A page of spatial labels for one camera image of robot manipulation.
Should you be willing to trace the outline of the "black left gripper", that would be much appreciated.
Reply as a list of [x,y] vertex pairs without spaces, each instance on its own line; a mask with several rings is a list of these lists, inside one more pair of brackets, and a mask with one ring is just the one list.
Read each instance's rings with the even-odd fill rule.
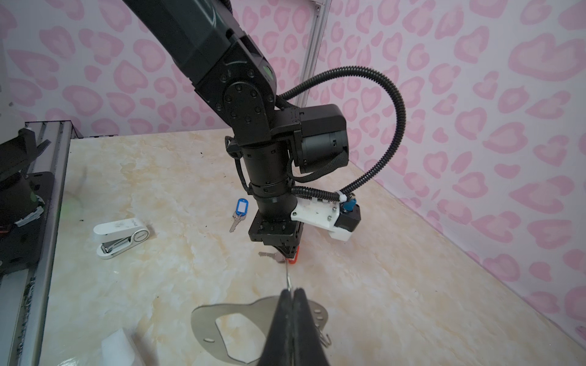
[[286,263],[294,265],[298,260],[303,228],[304,224],[301,222],[265,218],[258,210],[248,235],[253,242],[261,242],[277,249]]

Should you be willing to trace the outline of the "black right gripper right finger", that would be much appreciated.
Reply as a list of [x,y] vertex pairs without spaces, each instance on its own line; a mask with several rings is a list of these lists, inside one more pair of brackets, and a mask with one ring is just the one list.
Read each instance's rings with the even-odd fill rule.
[[294,291],[292,302],[292,365],[328,366],[305,291]]

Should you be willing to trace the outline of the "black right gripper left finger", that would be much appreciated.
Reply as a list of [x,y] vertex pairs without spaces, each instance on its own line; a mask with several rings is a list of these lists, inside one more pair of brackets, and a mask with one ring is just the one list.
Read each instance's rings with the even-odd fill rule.
[[291,365],[293,359],[292,315],[293,301],[290,290],[283,290],[269,328],[258,366]]

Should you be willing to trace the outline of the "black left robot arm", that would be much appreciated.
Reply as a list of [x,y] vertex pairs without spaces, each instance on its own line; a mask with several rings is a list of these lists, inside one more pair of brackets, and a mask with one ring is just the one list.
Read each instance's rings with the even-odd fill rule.
[[258,207],[250,239],[290,260],[298,253],[305,225],[348,240],[360,218],[342,212],[345,195],[313,198],[292,173],[299,167],[303,179],[316,179],[347,165],[340,109],[280,107],[273,68],[226,1],[130,1],[128,8],[233,130],[226,150]]

